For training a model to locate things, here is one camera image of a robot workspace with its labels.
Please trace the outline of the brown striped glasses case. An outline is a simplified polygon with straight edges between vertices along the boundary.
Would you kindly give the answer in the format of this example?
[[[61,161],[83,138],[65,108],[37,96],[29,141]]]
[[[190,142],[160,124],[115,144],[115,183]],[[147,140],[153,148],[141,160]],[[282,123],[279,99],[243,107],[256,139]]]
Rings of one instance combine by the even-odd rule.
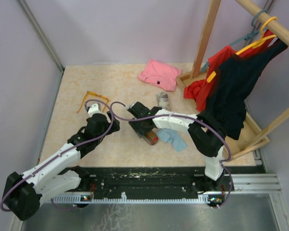
[[[149,131],[143,136],[143,139],[149,144],[149,145],[155,145],[158,142],[158,136],[154,131]]]

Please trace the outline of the light blue cloth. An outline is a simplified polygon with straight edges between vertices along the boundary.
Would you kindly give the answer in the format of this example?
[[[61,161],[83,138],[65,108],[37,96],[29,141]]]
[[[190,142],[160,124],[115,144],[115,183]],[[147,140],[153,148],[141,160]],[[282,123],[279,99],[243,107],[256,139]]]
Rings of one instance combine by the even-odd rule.
[[[181,152],[187,148],[187,144],[175,130],[160,128],[157,130],[157,136],[162,142],[170,143],[177,152]]]

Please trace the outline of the map print glasses case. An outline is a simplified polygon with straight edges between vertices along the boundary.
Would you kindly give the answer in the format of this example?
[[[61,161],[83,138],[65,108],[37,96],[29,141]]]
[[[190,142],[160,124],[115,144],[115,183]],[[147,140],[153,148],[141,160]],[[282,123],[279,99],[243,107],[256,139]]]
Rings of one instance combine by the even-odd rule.
[[[156,100],[157,100],[157,104],[159,107],[161,107],[162,109],[165,109],[167,111],[171,110],[171,104],[170,104],[169,96],[166,92],[159,92],[156,95]]]

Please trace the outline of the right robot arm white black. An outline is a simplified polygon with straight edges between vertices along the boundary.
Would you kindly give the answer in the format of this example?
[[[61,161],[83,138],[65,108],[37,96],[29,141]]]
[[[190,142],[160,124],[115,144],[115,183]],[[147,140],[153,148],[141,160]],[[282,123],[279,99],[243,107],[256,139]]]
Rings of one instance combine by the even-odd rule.
[[[180,114],[157,106],[149,109],[140,102],[127,107],[127,111],[134,117],[129,125],[139,137],[155,128],[188,133],[197,150],[205,156],[206,186],[213,191],[222,186],[225,131],[212,116],[205,113]]]

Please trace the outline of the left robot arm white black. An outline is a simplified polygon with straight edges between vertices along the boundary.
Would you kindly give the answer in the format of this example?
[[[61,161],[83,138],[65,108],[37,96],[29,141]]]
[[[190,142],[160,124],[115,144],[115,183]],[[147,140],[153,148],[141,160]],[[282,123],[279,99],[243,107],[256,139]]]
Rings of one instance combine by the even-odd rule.
[[[59,151],[30,170],[13,172],[6,180],[0,202],[5,212],[13,212],[21,221],[32,217],[40,206],[72,189],[85,191],[90,187],[89,173],[80,166],[62,171],[93,151],[104,136],[120,130],[120,122],[110,112],[93,113],[87,125],[67,140]]]

